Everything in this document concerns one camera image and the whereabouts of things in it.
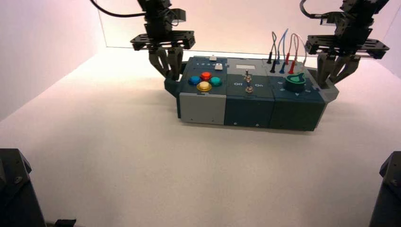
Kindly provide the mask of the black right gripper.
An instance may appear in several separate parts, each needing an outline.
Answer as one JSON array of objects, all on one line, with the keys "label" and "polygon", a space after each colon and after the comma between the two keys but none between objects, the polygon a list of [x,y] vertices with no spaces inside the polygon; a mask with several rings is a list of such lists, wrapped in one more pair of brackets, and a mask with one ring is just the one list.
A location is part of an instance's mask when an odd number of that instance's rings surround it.
[{"label": "black right gripper", "polygon": [[362,53],[364,58],[381,59],[389,47],[377,39],[370,39],[370,24],[356,24],[350,19],[330,21],[322,19],[322,25],[334,25],[333,35],[309,35],[305,47],[309,54],[318,54],[317,83],[323,88],[326,80],[336,84],[353,74],[360,57],[345,57]]}]

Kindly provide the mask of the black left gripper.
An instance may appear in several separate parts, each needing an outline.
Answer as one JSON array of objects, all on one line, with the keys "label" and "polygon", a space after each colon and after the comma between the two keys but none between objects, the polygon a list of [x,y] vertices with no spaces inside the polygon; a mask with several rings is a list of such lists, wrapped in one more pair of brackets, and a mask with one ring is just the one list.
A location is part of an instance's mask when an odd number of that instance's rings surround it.
[{"label": "black left gripper", "polygon": [[178,80],[183,58],[183,49],[189,50],[195,44],[194,31],[173,30],[180,22],[186,21],[183,9],[157,9],[145,13],[146,32],[131,39],[134,50],[149,49],[149,61],[165,78]]}]

